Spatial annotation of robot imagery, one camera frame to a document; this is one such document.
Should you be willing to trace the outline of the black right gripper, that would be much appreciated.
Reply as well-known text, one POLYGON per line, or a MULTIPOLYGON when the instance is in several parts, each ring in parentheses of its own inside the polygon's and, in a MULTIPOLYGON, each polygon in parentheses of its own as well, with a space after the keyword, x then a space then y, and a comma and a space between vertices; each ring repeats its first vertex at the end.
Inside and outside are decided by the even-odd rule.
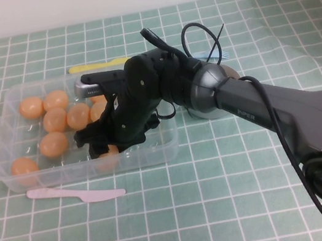
POLYGON ((98 120, 77 131, 74 136, 78 147, 89 144, 91 159, 108 153, 108 144, 118 144, 119 152, 123 152, 144 143, 146 122, 161 102, 160 95, 148 96, 145 93, 125 93, 118 98, 116 109, 109 105, 98 120))

